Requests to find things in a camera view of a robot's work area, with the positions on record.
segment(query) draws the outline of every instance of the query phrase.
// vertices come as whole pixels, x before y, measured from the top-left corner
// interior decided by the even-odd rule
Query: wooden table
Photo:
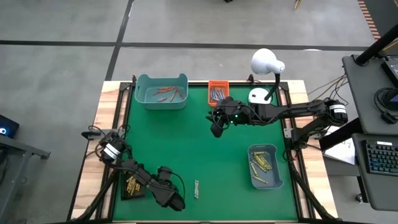
[[[289,85],[290,99],[292,103],[303,103],[308,101],[307,92],[305,90],[304,81],[302,80],[286,80]],[[101,97],[98,103],[98,109],[95,115],[94,125],[101,129],[111,129],[114,119],[114,113],[116,109],[116,102],[119,94],[119,81],[108,81],[104,82]],[[281,92],[282,103],[284,101],[284,93]],[[119,117],[119,125],[122,124],[124,118],[124,107],[126,105],[126,98],[123,97],[122,109]],[[297,127],[303,127],[311,122],[312,117],[296,118]],[[98,141],[90,141],[88,144],[87,154],[92,152],[97,145]],[[308,142],[311,145],[319,146],[318,141],[311,139]],[[331,192],[329,179],[326,173],[325,163],[323,162],[323,156],[321,151],[308,147],[303,151],[303,159],[305,163],[305,170],[307,171],[308,182],[311,191],[317,197],[319,202],[326,208],[326,210],[337,217],[337,211]],[[83,164],[80,181],[78,183],[78,190],[76,198],[73,203],[73,210],[71,218],[79,217],[87,208],[87,206],[93,201],[96,194],[101,187],[101,180],[103,177],[104,164],[98,160],[98,158],[92,154],[88,156]],[[104,200],[103,217],[108,214],[109,198],[111,191],[109,190]],[[303,192],[299,187],[300,202],[303,208],[303,216],[308,217],[308,209],[306,199]]]

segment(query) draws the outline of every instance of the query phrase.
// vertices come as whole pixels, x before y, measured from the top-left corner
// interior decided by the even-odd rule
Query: computer keyboard
[[[398,144],[366,141],[368,172],[398,176]]]

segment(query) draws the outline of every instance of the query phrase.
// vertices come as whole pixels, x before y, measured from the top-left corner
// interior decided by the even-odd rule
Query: green mat
[[[235,100],[247,102],[251,86],[230,86]],[[132,99],[126,141],[134,158],[155,174],[167,166],[185,182],[186,209],[175,212],[158,206],[147,190],[146,198],[121,201],[116,194],[114,220],[297,220],[289,168],[282,158],[284,140],[280,122],[268,126],[231,126],[221,138],[210,132],[205,119],[211,107],[207,86],[190,86],[182,110],[149,111]],[[248,147],[273,144],[284,185],[258,190],[252,186]],[[194,180],[199,199],[194,199]],[[178,178],[172,182],[183,194]]]

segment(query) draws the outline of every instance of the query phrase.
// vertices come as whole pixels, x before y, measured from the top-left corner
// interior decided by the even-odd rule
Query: orange tray
[[[211,98],[211,89],[217,88],[221,89],[224,93],[224,96],[229,96],[229,82],[227,80],[209,80],[209,87],[208,87],[208,104],[210,106],[216,106],[217,101]]]

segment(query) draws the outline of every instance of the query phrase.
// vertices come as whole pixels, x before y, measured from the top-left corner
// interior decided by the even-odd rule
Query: concrete floor
[[[0,40],[116,41],[127,0],[0,0]],[[374,40],[356,0],[135,0],[125,42],[367,46]],[[14,219],[66,219],[112,47],[0,45],[0,114],[21,124],[17,138],[52,152],[32,159]],[[147,73],[191,80],[246,79],[255,50],[122,48],[112,80]],[[359,52],[274,50],[282,79],[305,80],[307,91],[343,74],[341,57]],[[273,79],[272,76],[256,77]],[[340,91],[355,118],[348,85]],[[320,92],[310,95],[314,99]],[[331,178],[340,218],[389,223],[398,213],[369,212]]]

